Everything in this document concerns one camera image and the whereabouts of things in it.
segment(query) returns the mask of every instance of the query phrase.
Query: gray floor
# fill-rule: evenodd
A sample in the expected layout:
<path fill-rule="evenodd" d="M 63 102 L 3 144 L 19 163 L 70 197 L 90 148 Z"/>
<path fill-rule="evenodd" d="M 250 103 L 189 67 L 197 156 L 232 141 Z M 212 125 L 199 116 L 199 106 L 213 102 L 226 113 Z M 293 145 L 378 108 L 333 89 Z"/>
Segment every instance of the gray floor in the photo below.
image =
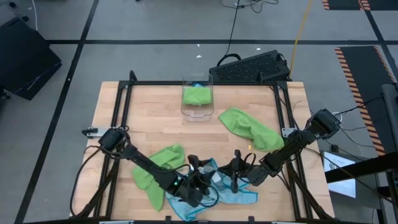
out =
<path fill-rule="evenodd" d="M 31 20 L 30 1 L 16 1 Z M 39 32 L 48 40 L 78 40 L 93 0 L 36 0 Z M 224 0 L 233 5 L 234 1 Z M 293 40 L 306 4 L 280 0 L 265 4 L 263 12 L 250 8 L 238 12 L 235 39 Z M 386 40 L 397 40 L 398 12 L 372 12 Z M 88 40 L 228 39 L 234 10 L 218 0 L 100 0 Z M 377 40 L 363 11 L 326 11 L 314 1 L 302 39 Z M 303 81 L 312 110 L 342 111 L 355 106 L 333 45 L 299 45 L 292 78 Z M 12 223 L 42 147 L 76 45 L 52 45 L 62 59 L 61 69 L 39 94 L 26 101 L 17 96 L 2 102 L 0 110 L 0 219 Z M 180 80 L 183 74 L 207 72 L 225 54 L 226 44 L 85 45 L 63 106 L 49 153 L 30 203 L 25 222 L 67 218 L 73 181 L 81 164 L 86 139 L 80 131 L 91 124 L 103 81 L 126 79 L 133 69 L 139 80 Z M 242 57 L 278 50 L 288 62 L 293 45 L 232 45 L 230 52 Z M 398 46 L 389 46 L 398 60 Z M 358 111 L 345 115 L 345 128 L 364 126 Z M 351 133 L 371 144 L 366 130 Z M 374 149 L 362 147 L 343 134 L 330 142 L 363 157 L 375 157 Z M 329 145 L 319 142 L 322 150 Z M 373 209 L 332 194 L 336 216 L 342 220 L 372 223 Z"/>

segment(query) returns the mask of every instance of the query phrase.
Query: cable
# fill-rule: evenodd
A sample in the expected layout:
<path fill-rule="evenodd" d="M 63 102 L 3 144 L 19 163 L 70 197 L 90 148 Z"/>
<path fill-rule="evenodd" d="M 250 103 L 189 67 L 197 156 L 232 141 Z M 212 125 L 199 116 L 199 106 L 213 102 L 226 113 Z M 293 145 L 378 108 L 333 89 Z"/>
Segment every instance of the cable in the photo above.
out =
<path fill-rule="evenodd" d="M 357 144 L 357 145 L 359 145 L 359 146 L 363 146 L 363 147 L 371 147 L 371 148 L 374 148 L 374 146 L 367 146 L 367 145 L 363 145 L 363 144 L 360 144 L 360 143 L 356 142 L 344 129 L 342 129 L 342 131 L 343 131 L 343 133 L 347 136 L 347 138 L 348 138 L 349 140 L 351 140 L 353 143 L 355 143 L 355 144 Z"/>
<path fill-rule="evenodd" d="M 87 162 L 88 162 L 91 158 L 93 158 L 93 157 L 100 151 L 100 149 L 99 149 L 98 146 L 88 146 L 88 147 L 85 149 L 85 151 L 86 151 L 87 149 L 89 149 L 89 148 L 92 148 L 92 147 L 96 147 L 97 150 L 96 150 L 94 153 L 92 153 L 92 155 L 89 156 L 89 157 L 86 159 L 86 161 L 80 166 L 79 171 L 77 172 L 77 175 L 76 175 L 75 183 L 73 184 L 72 195 L 70 196 L 70 200 L 69 200 L 69 210 L 70 210 L 70 213 L 72 214 L 73 217 L 76 216 L 75 212 L 73 211 L 73 197 L 75 196 L 75 190 L 76 190 L 76 186 L 77 186 L 77 180 L 79 179 L 80 172 L 81 172 L 81 170 L 83 170 L 83 168 L 84 168 L 84 166 L 87 164 Z"/>
<path fill-rule="evenodd" d="M 216 198 L 215 202 L 212 205 L 204 205 L 201 202 L 199 202 L 199 204 L 201 206 L 205 207 L 205 208 L 211 208 L 211 207 L 215 206 L 216 204 L 218 204 L 218 201 L 220 200 L 220 194 L 218 193 L 217 189 L 215 187 L 211 186 L 211 184 L 207 184 L 206 182 L 202 181 L 201 178 L 198 178 L 198 179 L 199 179 L 199 181 L 201 183 L 203 183 L 203 184 L 207 185 L 208 187 L 212 188 L 217 194 L 217 198 Z"/>
<path fill-rule="evenodd" d="M 182 165 L 180 165 L 179 167 L 174 168 L 174 169 L 167 169 L 167 170 L 154 169 L 154 170 L 156 170 L 157 172 L 169 173 L 169 172 L 177 171 L 177 170 L 179 170 L 179 169 L 181 169 L 181 168 L 183 168 L 183 167 L 185 167 L 185 166 L 191 168 L 191 165 L 190 165 L 190 164 L 182 164 Z"/>
<path fill-rule="evenodd" d="M 255 5 L 256 3 L 259 3 L 259 2 L 261 2 L 260 11 L 256 11 L 256 10 L 254 10 L 253 5 Z M 251 7 L 251 10 L 253 10 L 253 12 L 255 12 L 255 13 L 261 13 L 261 11 L 262 11 L 262 5 L 263 5 L 264 3 L 268 3 L 268 4 L 278 4 L 278 3 L 279 3 L 279 0 L 275 0 L 275 2 L 269 2 L 269 1 L 265 1 L 265 0 L 263 0 L 263 1 L 261 1 L 261 0 L 250 0 L 250 7 Z"/>
<path fill-rule="evenodd" d="M 374 125 L 374 123 L 376 123 L 376 122 L 378 122 L 378 121 L 381 121 L 381 120 L 384 120 L 384 119 L 386 119 L 386 118 L 387 118 L 387 116 L 385 116 L 385 117 L 383 117 L 383 118 L 375 119 L 371 124 L 367 124 L 367 125 L 365 125 L 365 126 L 363 126 L 363 127 L 358 127 L 358 128 L 353 128 L 353 129 L 346 129 L 346 128 L 342 128 L 342 129 L 344 129 L 345 131 L 355 131 L 355 130 L 358 130 L 358 129 L 367 128 L 367 127 L 369 127 L 370 125 Z"/>
<path fill-rule="evenodd" d="M 246 161 L 248 160 L 249 156 L 251 156 L 251 155 L 253 155 L 253 159 L 252 159 L 252 161 L 251 161 L 250 169 L 249 169 L 249 170 L 251 170 L 251 169 L 253 168 L 254 162 L 256 161 L 256 157 L 257 157 L 257 156 L 256 156 L 256 153 L 249 153 L 249 154 L 247 154 L 246 157 L 245 157 L 244 160 L 243 160 L 243 162 L 246 163 Z"/>
<path fill-rule="evenodd" d="M 372 102 L 372 101 L 375 101 L 375 100 L 377 100 L 377 99 L 380 99 L 380 98 L 382 98 L 382 96 L 378 96 L 378 97 L 373 98 L 373 99 L 371 99 L 371 100 L 365 101 L 364 103 L 361 103 L 361 105 L 358 105 L 358 106 L 356 106 L 356 107 L 354 107 L 354 108 L 351 108 L 351 109 L 348 109 L 348 110 L 345 110 L 345 111 L 342 111 L 342 112 L 340 112 L 340 113 L 338 113 L 338 114 L 348 113 L 348 112 L 353 111 L 353 110 L 355 110 L 355 109 L 357 109 L 357 108 L 362 108 L 363 106 L 367 105 L 368 103 L 370 103 L 370 102 Z"/>
<path fill-rule="evenodd" d="M 353 174 L 349 173 L 347 170 L 345 170 L 344 168 L 341 168 L 339 165 L 335 164 L 333 161 L 331 161 L 329 158 L 325 157 L 324 155 L 320 154 L 319 152 L 307 148 L 305 147 L 305 149 L 312 151 L 316 154 L 318 154 L 321 158 L 324 158 L 326 160 L 328 160 L 330 163 L 332 163 L 333 165 L 335 165 L 337 168 L 339 168 L 339 170 L 343 171 L 346 175 L 348 175 L 349 177 L 351 177 L 352 179 L 355 179 L 358 183 L 362 184 L 364 187 L 366 187 L 367 189 L 369 189 L 370 191 L 372 191 L 375 195 L 377 195 L 379 198 L 383 198 L 384 200 L 390 202 L 391 204 L 393 204 L 393 206 L 398 207 L 392 200 L 388 199 L 387 197 L 379 194 L 379 192 L 375 191 L 374 189 L 372 189 L 370 186 L 368 186 L 367 184 L 365 184 L 364 182 L 362 182 L 361 180 L 357 179 L 356 177 L 354 177 Z"/>
<path fill-rule="evenodd" d="M 239 7 L 236 7 L 236 9 L 235 9 L 234 22 L 233 22 L 233 24 L 232 24 L 231 36 L 229 37 L 228 49 L 227 49 L 227 51 L 226 51 L 226 53 L 225 53 L 225 56 L 228 54 L 228 52 L 229 52 L 229 47 L 231 46 L 232 35 L 233 35 L 233 33 L 234 33 L 235 22 L 236 22 L 236 15 L 238 14 L 238 8 L 239 8 Z"/>
<path fill-rule="evenodd" d="M 286 182 L 279 174 L 277 174 L 277 176 L 278 176 L 279 179 L 282 181 L 282 183 L 284 183 L 286 189 L 287 189 L 288 191 L 290 191 L 290 187 L 287 185 L 287 182 Z"/>
<path fill-rule="evenodd" d="M 280 170 L 280 172 L 282 173 L 282 177 L 283 177 L 283 178 L 282 178 L 279 174 L 277 174 L 277 176 L 278 176 L 279 179 L 284 183 L 286 189 L 290 192 L 290 186 L 289 186 L 288 183 L 287 183 L 287 179 L 286 179 L 286 177 L 285 177 L 283 167 L 282 167 L 282 169 Z"/>
<path fill-rule="evenodd" d="M 290 63 L 289 78 L 292 76 L 292 71 L 293 71 L 293 66 L 294 66 L 294 59 L 295 59 L 296 48 L 297 48 L 297 42 L 301 38 L 301 34 L 302 34 L 303 30 L 304 30 L 304 24 L 305 24 L 305 21 L 307 20 L 308 13 L 310 12 L 311 5 L 312 5 L 312 0 L 308 0 L 307 8 L 306 8 L 306 10 L 304 12 L 303 20 L 301 21 L 301 24 L 300 24 L 300 29 L 298 30 L 298 33 L 297 33 L 297 36 L 296 36 L 296 40 L 294 41 L 292 61 Z"/>
<path fill-rule="evenodd" d="M 326 139 L 324 139 L 324 140 L 325 140 L 329 145 L 331 145 L 331 146 L 333 145 L 333 144 L 330 143 L 328 140 L 326 140 Z M 360 159 L 360 158 L 354 156 L 352 153 L 350 153 L 350 152 L 348 152 L 348 151 L 346 151 L 346 150 L 344 150 L 344 149 L 342 149 L 342 148 L 340 148 L 340 147 L 338 147 L 338 146 L 337 146 L 337 148 L 338 148 L 339 150 L 341 150 L 341 151 L 343 151 L 343 152 L 349 154 L 350 156 L 354 157 L 354 158 L 357 159 L 357 160 L 364 161 L 363 159 Z"/>
<path fill-rule="evenodd" d="M 343 122 L 343 115 L 340 114 L 339 112 L 332 112 L 332 115 L 333 115 L 334 117 L 340 115 L 340 123 Z"/>
<path fill-rule="evenodd" d="M 295 103 L 294 103 L 294 105 L 293 105 L 293 109 L 292 109 L 292 112 L 293 112 L 293 111 L 294 111 L 294 109 L 296 108 L 296 104 L 297 104 L 297 103 L 301 103 L 302 101 L 303 101 L 303 100 L 300 100 L 300 101 L 297 101 L 297 102 L 295 102 Z"/>
<path fill-rule="evenodd" d="M 33 10 L 35 11 L 35 24 L 36 24 L 36 31 L 37 30 L 37 11 L 36 11 L 36 5 L 35 5 L 35 1 L 32 0 L 32 5 L 33 5 Z"/>
<path fill-rule="evenodd" d="M 261 10 L 262 10 L 262 4 L 264 4 L 264 3 L 268 3 L 268 4 L 278 4 L 278 3 L 279 3 L 279 0 L 275 0 L 274 2 L 269 2 L 269 1 L 266 1 L 266 0 L 262 0 L 262 1 L 253 0 L 253 1 L 254 1 L 254 3 L 250 3 L 250 4 L 248 4 L 248 5 L 245 5 L 245 4 L 237 5 L 237 4 L 235 4 L 236 6 L 227 6 L 227 5 L 224 5 L 224 4 L 223 4 L 223 0 L 220 0 L 219 3 L 220 3 L 222 6 L 228 7 L 228 8 L 231 8 L 231 9 L 236 9 L 236 8 L 238 8 L 238 9 L 244 9 L 245 7 L 248 7 L 248 6 L 251 6 L 251 7 L 252 7 L 253 5 L 255 5 L 255 4 L 261 2 Z"/>

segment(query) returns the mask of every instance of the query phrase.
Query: blue cloth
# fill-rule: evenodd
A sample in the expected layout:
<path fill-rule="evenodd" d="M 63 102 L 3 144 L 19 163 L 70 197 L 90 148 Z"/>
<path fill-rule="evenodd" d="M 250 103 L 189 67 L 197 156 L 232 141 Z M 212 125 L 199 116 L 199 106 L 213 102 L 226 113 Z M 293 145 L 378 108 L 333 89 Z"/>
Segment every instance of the blue cloth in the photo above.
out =
<path fill-rule="evenodd" d="M 217 168 L 217 163 L 214 161 L 214 159 L 211 159 L 211 162 L 209 162 L 204 169 L 200 170 L 200 172 L 208 173 L 213 170 L 217 170 Z M 218 203 L 250 204 L 257 202 L 257 192 L 246 190 L 245 187 L 248 186 L 247 183 L 243 182 L 242 180 L 238 180 L 239 190 L 236 194 L 234 194 L 231 191 L 231 178 L 218 171 L 215 172 L 213 178 L 211 179 L 211 186 L 217 189 L 219 194 Z M 209 187 L 208 189 L 210 194 L 207 196 L 204 195 L 201 203 L 204 205 L 213 205 L 217 198 L 217 194 L 213 188 Z M 166 198 L 172 206 L 174 212 L 184 221 L 192 221 L 196 219 L 198 213 L 201 213 L 207 209 L 202 205 L 194 208 L 187 202 L 180 202 L 180 198 L 173 197 L 168 193 L 166 193 Z"/>

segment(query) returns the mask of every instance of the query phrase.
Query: black metal frame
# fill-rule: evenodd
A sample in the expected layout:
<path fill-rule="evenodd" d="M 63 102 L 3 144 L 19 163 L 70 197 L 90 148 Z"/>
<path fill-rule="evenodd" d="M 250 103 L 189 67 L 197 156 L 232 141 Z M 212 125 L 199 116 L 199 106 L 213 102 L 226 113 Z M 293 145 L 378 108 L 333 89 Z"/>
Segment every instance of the black metal frame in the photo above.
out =
<path fill-rule="evenodd" d="M 373 159 L 368 159 L 365 161 L 357 162 L 355 164 L 345 166 L 344 170 L 349 172 L 354 177 L 361 177 L 368 174 L 378 174 L 380 172 L 386 172 L 387 175 L 387 186 L 378 187 L 377 191 L 379 194 L 390 197 L 394 204 L 398 204 L 398 192 L 396 186 L 397 174 L 394 172 L 398 170 L 398 153 L 392 152 L 383 156 L 379 156 Z M 328 183 L 333 183 L 341 180 L 351 179 L 351 176 L 347 175 L 341 169 L 334 169 L 325 172 L 326 181 Z M 396 219 L 398 219 L 398 208 L 393 206 L 393 211 Z M 377 210 L 379 215 L 379 222 L 385 223 L 386 218 L 383 205 L 382 208 Z"/>
<path fill-rule="evenodd" d="M 273 87 L 274 90 L 274 96 L 275 96 L 275 103 L 276 103 L 276 109 L 277 109 L 277 114 L 278 114 L 278 120 L 279 120 L 279 125 L 280 129 L 282 131 L 282 128 L 285 127 L 285 122 L 284 122 L 284 114 L 283 114 L 283 109 L 281 105 L 282 98 L 279 95 L 279 89 L 282 89 L 282 92 L 284 94 L 284 105 L 286 105 L 286 110 L 287 110 L 287 116 L 289 120 L 289 126 L 291 128 L 295 127 L 295 122 L 294 122 L 294 117 L 293 117 L 293 112 L 292 112 L 292 107 L 290 104 L 290 98 L 289 98 L 289 92 L 287 88 L 287 82 L 257 82 L 257 81 L 239 81 L 239 82 L 234 82 L 234 81 L 215 81 L 213 83 L 214 85 L 253 85 L 253 86 L 271 86 Z M 120 109 L 120 104 L 121 104 L 121 97 L 123 90 L 127 88 L 127 93 L 126 93 L 126 99 L 124 102 L 124 109 L 123 109 L 123 115 L 122 115 L 122 120 L 121 120 L 121 126 L 125 126 L 127 123 L 127 116 L 129 112 L 129 104 L 131 100 L 131 93 L 132 93 L 132 88 L 134 85 L 181 85 L 181 81 L 137 81 L 137 78 L 134 74 L 134 72 L 130 72 L 130 80 L 128 81 L 119 81 L 118 85 L 118 92 L 116 93 L 116 100 L 114 104 L 114 109 L 113 109 L 113 116 L 111 120 L 111 126 L 116 126 L 118 122 L 118 114 L 119 114 L 119 109 Z M 296 153 L 295 155 L 297 157 L 297 173 L 302 182 L 307 186 L 306 180 L 305 180 L 305 174 L 304 174 L 304 169 L 303 169 L 303 164 L 302 164 L 302 158 L 299 153 Z M 288 161 L 287 166 L 290 166 L 293 168 L 292 162 Z M 53 223 L 99 223 L 99 222 L 104 222 L 104 221 L 111 221 L 111 213 L 112 213 L 112 208 L 113 208 L 113 200 L 114 200 L 114 195 L 116 191 L 116 183 L 117 183 L 117 178 L 118 178 L 118 169 L 119 169 L 119 162 L 115 161 L 113 163 L 113 167 L 111 170 L 116 169 L 116 174 L 113 175 L 113 179 L 111 181 L 110 189 L 109 189 L 109 197 L 106 205 L 106 213 L 105 216 L 100 217 L 100 210 L 101 210 L 101 204 L 102 204 L 102 197 L 98 200 L 97 204 L 94 207 L 94 213 L 92 217 L 74 217 L 68 220 L 53 220 L 53 221 L 47 221 L 47 222 L 40 222 L 40 223 L 46 223 L 46 224 L 53 224 Z M 109 158 L 105 157 L 104 162 L 103 162 L 103 168 L 101 171 L 101 178 L 99 184 L 102 184 L 107 176 L 109 170 Z M 341 222 L 341 221 L 336 221 L 336 220 L 319 220 L 319 219 L 313 219 L 312 215 L 312 209 L 310 207 L 310 204 L 308 203 L 307 199 L 303 197 L 304 201 L 304 207 L 305 207 L 305 213 L 306 216 L 305 218 L 301 217 L 300 214 L 300 205 L 299 205 L 299 200 L 297 197 L 297 191 L 295 188 L 295 182 L 292 180 L 292 178 L 289 176 L 289 183 L 290 183 L 290 193 L 292 195 L 292 204 L 293 204 L 293 210 L 294 210 L 294 215 L 295 215 L 295 221 L 296 222 L 305 222 L 305 223 L 354 223 L 354 222 Z M 164 223 L 164 224 L 169 224 L 169 223 L 186 223 L 184 221 L 173 221 L 171 220 L 170 216 L 165 217 L 165 221 L 160 221 L 160 220 L 134 220 L 134 223 Z M 224 221 L 195 221 L 195 222 L 190 222 L 190 223 L 230 223 L 230 224 L 238 224 L 238 223 L 249 223 L 249 224 L 255 224 L 255 223 L 273 223 L 269 221 L 255 221 L 254 217 L 248 217 L 247 221 L 240 221 L 240 222 L 224 222 Z"/>

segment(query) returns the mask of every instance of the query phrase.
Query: black cable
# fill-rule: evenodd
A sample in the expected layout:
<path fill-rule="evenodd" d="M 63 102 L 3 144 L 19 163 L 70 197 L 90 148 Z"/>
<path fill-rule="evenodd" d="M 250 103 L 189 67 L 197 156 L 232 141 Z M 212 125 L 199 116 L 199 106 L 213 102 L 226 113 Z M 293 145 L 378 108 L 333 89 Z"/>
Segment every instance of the black cable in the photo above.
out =
<path fill-rule="evenodd" d="M 180 165 L 179 167 L 174 168 L 174 169 L 164 169 L 164 170 L 154 169 L 154 170 L 156 170 L 157 172 L 169 173 L 169 172 L 177 171 L 177 170 L 179 170 L 179 169 L 181 169 L 181 168 L 183 168 L 183 167 L 185 167 L 185 166 L 191 168 L 191 165 L 190 165 L 190 164 L 182 164 L 182 165 Z"/>
<path fill-rule="evenodd" d="M 256 156 L 256 153 L 249 153 L 249 154 L 247 154 L 246 157 L 245 157 L 244 160 L 243 160 L 243 162 L 246 164 L 247 159 L 248 159 L 249 156 L 251 156 L 251 155 L 253 155 L 253 160 L 251 161 L 250 169 L 249 169 L 249 170 L 252 170 L 253 165 L 254 165 L 254 162 L 256 161 L 256 157 L 257 157 L 257 156 Z"/>
<path fill-rule="evenodd" d="M 237 8 L 238 8 L 238 9 L 243 9 L 243 8 L 244 8 L 244 6 L 239 6 L 239 5 L 236 6 L 236 7 L 233 7 L 233 6 L 226 6 L 226 5 L 223 4 L 223 0 L 220 0 L 219 3 L 220 3 L 222 6 L 228 7 L 228 8 L 231 8 L 231 9 L 237 9 Z"/>
<path fill-rule="evenodd" d="M 358 183 L 362 184 L 364 187 L 366 187 L 367 189 L 369 189 L 370 191 L 372 191 L 372 192 L 373 192 L 375 195 L 377 195 L 379 198 L 383 198 L 384 200 L 390 202 L 393 206 L 395 206 L 395 207 L 398 208 L 398 206 L 397 206 L 392 200 L 390 200 L 390 199 L 388 199 L 387 197 L 385 197 L 385 196 L 379 194 L 379 192 L 377 192 L 376 190 L 372 189 L 369 185 L 367 185 L 367 184 L 365 184 L 364 182 L 362 182 L 362 181 L 360 181 L 359 179 L 357 179 L 353 174 L 349 173 L 349 172 L 348 172 L 347 170 L 345 170 L 344 168 L 342 168 L 342 167 L 340 167 L 339 165 L 335 164 L 335 163 L 332 162 L 329 158 L 326 158 L 324 155 L 320 154 L 319 152 L 317 152 L 317 151 L 315 151 L 315 150 L 313 150 L 313 149 L 310 149 L 310 148 L 307 148 L 307 147 L 306 147 L 306 149 L 309 150 L 309 151 L 312 151 L 312 152 L 314 152 L 314 153 L 316 153 L 316 154 L 318 154 L 321 158 L 324 158 L 324 159 L 328 160 L 330 163 L 332 163 L 333 165 L 335 165 L 339 170 L 343 171 L 345 174 L 347 174 L 347 175 L 348 175 L 349 177 L 351 177 L 352 179 L 355 179 Z"/>
<path fill-rule="evenodd" d="M 282 169 L 280 170 L 280 172 L 282 173 L 282 177 L 284 177 L 284 180 L 285 180 L 285 182 L 286 182 L 286 184 L 287 184 L 287 178 L 286 178 L 286 176 L 285 176 L 285 174 L 284 174 L 284 169 L 283 169 L 283 167 L 282 167 Z"/>
<path fill-rule="evenodd" d="M 275 0 L 274 2 L 269 2 L 269 1 L 265 1 L 265 0 L 253 0 L 254 1 L 254 3 L 252 3 L 252 2 L 250 2 L 250 4 L 247 4 L 247 5 L 245 5 L 245 4 L 242 4 L 242 5 L 237 5 L 237 6 L 227 6 L 227 5 L 224 5 L 223 4 L 223 0 L 220 0 L 219 1 L 219 3 L 222 5 L 222 6 L 224 6 L 224 7 L 228 7 L 228 8 L 231 8 L 231 9 L 244 9 L 245 7 L 248 7 L 248 6 L 251 6 L 251 8 L 252 8 L 252 10 L 254 11 L 254 12 L 256 12 L 256 13 L 260 13 L 261 11 L 262 11 L 262 5 L 264 4 L 264 3 L 268 3 L 268 4 L 278 4 L 279 3 L 279 0 Z M 257 4 L 257 3 L 259 3 L 259 2 L 261 2 L 261 9 L 260 9 L 260 11 L 259 12 L 257 12 L 257 11 L 255 11 L 254 9 L 253 9 L 253 5 L 255 5 L 255 4 Z"/>
<path fill-rule="evenodd" d="M 214 202 L 212 205 L 204 205 L 204 204 L 202 204 L 201 202 L 199 202 L 199 204 L 200 204 L 201 206 L 205 207 L 205 208 L 211 208 L 211 207 L 215 206 L 215 205 L 218 203 L 218 201 L 220 200 L 220 194 L 218 193 L 217 189 L 216 189 L 214 186 L 212 186 L 211 184 L 208 184 L 208 183 L 206 183 L 205 181 L 202 181 L 201 178 L 199 178 L 199 177 L 198 177 L 198 180 L 199 180 L 201 183 L 203 183 L 203 184 L 207 185 L 208 187 L 212 188 L 212 189 L 216 192 L 216 194 L 217 194 L 217 198 L 216 198 L 215 202 Z"/>
<path fill-rule="evenodd" d="M 354 108 L 351 108 L 351 109 L 342 111 L 342 112 L 340 112 L 340 113 L 337 113 L 335 116 L 337 116 L 337 115 L 339 115 L 339 114 L 343 114 L 343 113 L 348 113 L 348 112 L 353 111 L 353 110 L 355 110 L 355 109 L 357 109 L 357 108 L 362 108 L 363 106 L 367 105 L 368 103 L 370 103 L 370 102 L 372 102 L 372 101 L 374 101 L 374 100 L 380 99 L 380 98 L 382 98 L 382 96 L 378 96 L 378 97 L 373 98 L 373 99 L 371 99 L 371 100 L 365 101 L 364 103 L 361 103 L 361 105 L 358 105 L 358 106 L 356 106 L 356 107 L 354 107 Z"/>
<path fill-rule="evenodd" d="M 271 87 L 271 86 L 268 86 L 273 92 L 275 92 L 275 90 Z M 286 107 L 286 109 L 287 109 L 287 106 L 286 106 L 286 103 L 282 100 L 282 98 L 279 96 L 279 100 L 282 102 L 282 104 L 283 105 L 285 105 L 285 107 Z M 300 128 L 299 128 L 299 125 L 297 124 L 297 122 L 296 122 L 296 120 L 294 119 L 294 117 L 292 116 L 292 119 L 293 119 L 293 123 L 294 123 L 294 126 L 296 126 L 296 128 L 297 128 L 297 130 L 299 131 L 300 130 Z"/>
<path fill-rule="evenodd" d="M 254 10 L 253 5 L 255 5 L 255 4 L 259 3 L 259 2 L 261 2 L 260 11 L 256 11 L 256 10 Z M 261 13 L 261 11 L 262 11 L 262 5 L 263 5 L 264 3 L 268 3 L 268 4 L 278 4 L 278 3 L 279 3 L 279 0 L 275 0 L 275 2 L 269 2 L 269 1 L 265 1 L 265 0 L 250 0 L 250 7 L 251 7 L 251 10 L 253 10 L 253 12 L 255 12 L 255 13 Z"/>
<path fill-rule="evenodd" d="M 293 158 L 293 159 L 290 159 L 290 161 L 293 162 L 293 161 L 296 160 L 296 159 L 297 159 L 297 156 L 294 156 L 294 158 Z"/>
<path fill-rule="evenodd" d="M 130 130 L 130 127 L 128 125 L 120 126 L 118 127 L 119 129 L 122 129 L 125 132 L 128 132 Z"/>
<path fill-rule="evenodd" d="M 86 161 L 80 166 L 79 171 L 77 172 L 77 175 L 76 175 L 75 183 L 73 184 L 72 195 L 70 196 L 70 200 L 69 200 L 69 210 L 70 210 L 70 213 L 72 214 L 73 217 L 76 216 L 75 212 L 73 211 L 73 197 L 75 196 L 75 190 L 76 190 L 76 186 L 77 186 L 77 181 L 78 181 L 79 176 L 80 176 L 80 172 L 81 172 L 81 170 L 83 170 L 83 168 L 84 168 L 84 166 L 87 164 L 87 162 L 88 162 L 91 158 L 93 158 L 93 157 L 100 151 L 100 149 L 99 149 L 98 146 L 88 146 L 88 147 L 85 149 L 85 151 L 86 151 L 87 149 L 89 149 L 89 148 L 92 148 L 92 147 L 96 147 L 96 148 L 98 148 L 98 149 L 97 149 L 91 156 L 89 156 L 89 157 L 86 159 Z"/>
<path fill-rule="evenodd" d="M 348 138 L 350 141 L 352 141 L 353 143 L 355 143 L 355 144 L 357 144 L 357 145 L 359 145 L 359 146 L 363 146 L 363 147 L 371 147 L 371 148 L 374 148 L 374 146 L 362 145 L 362 144 L 360 144 L 360 143 L 354 141 L 354 140 L 344 131 L 344 129 L 342 129 L 342 132 L 343 132 L 343 133 L 345 134 L 345 136 L 347 136 L 347 138 Z"/>
<path fill-rule="evenodd" d="M 293 109 L 292 109 L 292 112 L 294 111 L 294 109 L 296 108 L 296 105 L 297 105 L 297 103 L 301 103 L 303 100 L 300 100 L 300 101 L 297 101 L 297 102 L 295 102 L 294 103 L 294 105 L 293 105 Z"/>
<path fill-rule="evenodd" d="M 239 180 L 241 180 L 242 182 L 247 183 L 247 184 L 255 183 L 259 179 L 259 177 L 257 177 L 257 179 L 255 181 L 250 182 L 250 181 L 246 181 L 246 180 L 242 179 L 242 177 L 238 177 L 238 178 L 239 178 Z"/>
<path fill-rule="evenodd" d="M 278 176 L 279 179 L 282 181 L 282 183 L 284 183 L 286 189 L 287 189 L 288 191 L 290 191 L 290 187 L 287 185 L 287 182 L 285 182 L 285 180 L 284 180 L 279 174 L 277 174 L 276 176 Z"/>
<path fill-rule="evenodd" d="M 376 122 L 378 122 L 378 121 L 382 121 L 382 120 L 384 120 L 384 119 L 386 119 L 386 118 L 387 118 L 387 116 L 385 116 L 385 117 L 383 117 L 383 118 L 375 119 L 371 124 L 365 125 L 365 126 L 363 126 L 363 127 L 358 127 L 358 128 L 353 128 L 353 129 L 346 129 L 346 128 L 344 128 L 344 130 L 345 130 L 345 131 L 355 131 L 355 130 L 358 130 L 358 129 L 367 128 L 367 127 L 369 127 L 370 125 L 374 125 L 374 123 L 376 123 Z"/>
<path fill-rule="evenodd" d="M 233 25 L 232 25 L 231 36 L 229 37 L 229 42 L 228 42 L 228 49 L 227 49 L 225 55 L 228 54 L 228 52 L 229 52 L 229 47 L 231 46 L 232 35 L 233 35 L 233 33 L 234 33 L 235 22 L 236 22 L 236 15 L 238 14 L 238 8 L 239 8 L 239 7 L 236 7 L 236 9 L 235 9 L 234 23 L 233 23 Z"/>
<path fill-rule="evenodd" d="M 324 139 L 329 145 L 333 145 L 332 143 L 330 143 L 328 140 L 326 140 L 326 139 Z M 360 159 L 360 158 L 358 158 L 358 157 L 356 157 L 356 156 L 354 156 L 354 155 L 352 155 L 352 153 L 349 153 L 348 151 L 346 151 L 346 150 L 344 150 L 344 149 L 342 149 L 342 148 L 340 148 L 339 146 L 337 146 L 337 148 L 339 149 L 339 150 L 341 150 L 341 151 L 343 151 L 343 152 L 345 152 L 345 153 L 347 153 L 348 155 L 350 155 L 350 156 L 352 156 L 352 157 L 354 157 L 355 159 L 357 159 L 357 160 L 360 160 L 360 161 L 364 161 L 363 159 Z"/>

